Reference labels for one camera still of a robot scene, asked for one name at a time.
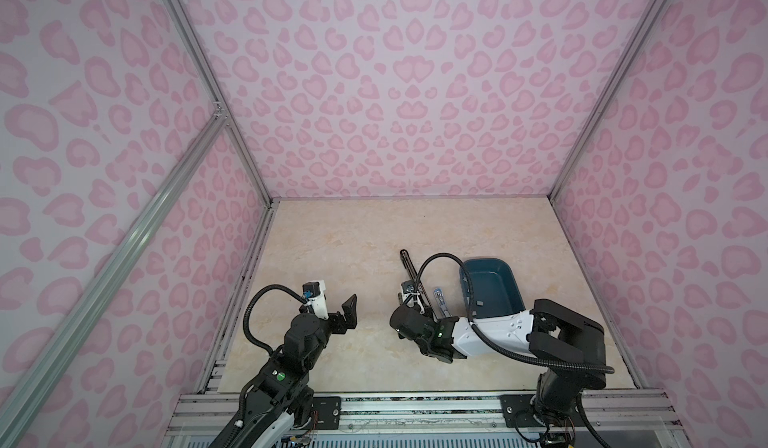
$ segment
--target blue tray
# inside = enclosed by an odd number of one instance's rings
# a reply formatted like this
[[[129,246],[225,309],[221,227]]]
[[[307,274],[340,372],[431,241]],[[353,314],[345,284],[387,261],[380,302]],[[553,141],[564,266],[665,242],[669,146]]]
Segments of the blue tray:
[[[525,309],[512,269],[503,260],[473,259],[465,261],[464,265],[469,271],[469,276],[472,277],[475,302],[482,302],[482,305],[475,304],[472,308],[469,306],[469,287],[464,277],[464,270],[458,269],[458,277],[464,292],[464,304],[467,312],[475,311],[476,319],[514,315]]]

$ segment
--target beige marble surface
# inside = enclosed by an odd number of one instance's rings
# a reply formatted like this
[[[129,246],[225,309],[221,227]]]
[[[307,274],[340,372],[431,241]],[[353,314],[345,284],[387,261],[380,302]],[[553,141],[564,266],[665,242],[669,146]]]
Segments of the beige marble surface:
[[[282,202],[248,299],[270,283],[300,291],[314,279],[325,280],[330,311],[340,311],[351,294],[358,296],[357,329],[331,337],[310,372],[315,391],[535,388],[542,368],[498,354],[445,364],[397,338],[389,316],[397,307],[400,283],[408,278],[400,249],[408,249],[417,268],[439,251],[462,259],[500,258],[512,268],[526,307],[548,298],[605,326],[544,198]],[[423,281],[430,295],[443,288],[452,315],[465,314],[454,261],[433,261]],[[276,347],[298,308],[288,296],[270,292],[256,305],[251,330]],[[616,368],[608,387],[634,387],[608,330],[605,344],[608,364]],[[238,329],[220,392],[240,391],[265,360],[266,352]]]

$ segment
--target pink leopard print wall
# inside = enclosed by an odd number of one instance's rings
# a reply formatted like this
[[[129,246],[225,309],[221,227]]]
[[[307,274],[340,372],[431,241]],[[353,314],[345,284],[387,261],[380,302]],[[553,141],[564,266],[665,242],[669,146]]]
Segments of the pink leopard print wall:
[[[0,403],[211,112],[158,0],[0,0]]]
[[[185,0],[274,196],[546,194],[648,0]]]
[[[155,446],[200,375],[260,213],[223,133],[19,446]]]
[[[677,0],[557,206],[696,448],[768,439],[766,0]]]

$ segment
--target black tool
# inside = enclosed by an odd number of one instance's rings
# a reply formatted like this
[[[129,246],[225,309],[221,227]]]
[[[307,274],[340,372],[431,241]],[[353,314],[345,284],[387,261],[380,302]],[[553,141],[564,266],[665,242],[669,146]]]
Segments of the black tool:
[[[408,272],[408,277],[411,279],[410,285],[413,285],[413,281],[416,280],[416,276],[418,275],[418,273],[416,272],[416,267],[413,266],[413,261],[411,261],[411,255],[408,253],[408,250],[400,250],[400,261],[402,261],[402,266],[406,268],[406,271]],[[424,285],[422,283],[419,283],[417,287],[414,287],[414,289],[418,294],[418,297],[421,301],[421,305],[424,306],[424,315],[427,315],[428,317],[433,318],[433,314],[435,311],[432,309],[432,304],[429,302],[427,293],[424,290]],[[406,293],[406,290],[407,290],[406,287],[402,287],[403,293]]]

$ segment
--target black robotic arm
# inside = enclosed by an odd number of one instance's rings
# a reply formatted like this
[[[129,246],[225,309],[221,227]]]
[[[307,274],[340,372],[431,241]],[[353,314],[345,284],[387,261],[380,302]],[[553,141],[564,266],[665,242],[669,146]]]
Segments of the black robotic arm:
[[[471,276],[464,262],[450,253],[429,257],[412,286],[419,286],[424,268],[437,258],[452,259],[462,267],[469,306],[475,306]],[[605,388],[605,375],[614,373],[614,368],[605,364],[604,329],[597,321],[547,299],[534,301],[530,310],[494,319],[474,319],[471,311],[466,317],[437,319],[433,311],[416,309],[422,304],[428,301],[402,302],[392,313],[389,326],[400,338],[415,341],[422,354],[446,363],[495,351],[522,363],[546,366],[548,370],[538,378],[530,407],[533,417],[543,426],[557,425],[575,409],[595,439],[608,446],[581,407],[581,392]],[[555,331],[559,331],[557,337],[552,335]]]
[[[248,327],[256,301],[267,291],[280,290],[300,300],[300,313],[291,321],[283,344],[273,350],[258,341]],[[343,335],[357,327],[357,295],[342,304],[343,314],[328,313],[325,284],[311,281],[303,286],[303,296],[282,285],[260,290],[248,304],[243,326],[246,338],[263,347],[270,359],[259,374],[240,392],[237,412],[210,448],[267,448],[274,446],[292,427],[310,424],[314,391],[307,384],[331,335]]]

